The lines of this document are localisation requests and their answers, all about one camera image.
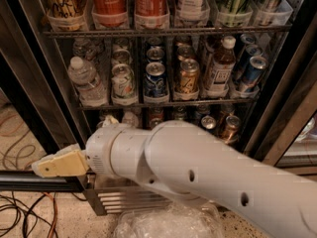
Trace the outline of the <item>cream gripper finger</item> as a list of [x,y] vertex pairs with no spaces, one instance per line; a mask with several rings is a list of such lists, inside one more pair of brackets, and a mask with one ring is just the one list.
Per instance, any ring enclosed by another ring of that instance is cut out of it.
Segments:
[[112,115],[106,115],[104,121],[102,122],[102,126],[106,127],[112,124],[118,124],[119,121]]
[[32,170],[41,178],[78,177],[85,175],[89,166],[79,145],[73,144],[33,162]]

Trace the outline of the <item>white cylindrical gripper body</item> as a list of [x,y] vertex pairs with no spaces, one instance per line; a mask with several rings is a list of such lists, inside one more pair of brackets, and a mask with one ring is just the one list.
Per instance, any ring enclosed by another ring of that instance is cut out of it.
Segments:
[[145,156],[145,145],[150,135],[149,130],[128,124],[101,127],[86,142],[87,163],[97,175],[154,182],[156,176]]

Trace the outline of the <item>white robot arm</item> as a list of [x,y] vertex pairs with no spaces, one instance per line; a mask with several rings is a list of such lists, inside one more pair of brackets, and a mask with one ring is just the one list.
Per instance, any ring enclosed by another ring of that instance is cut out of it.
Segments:
[[87,171],[130,179],[170,200],[213,200],[271,238],[316,238],[317,182],[268,166],[203,129],[169,120],[142,130],[114,123],[97,129],[84,147],[70,145],[32,165],[42,178]]

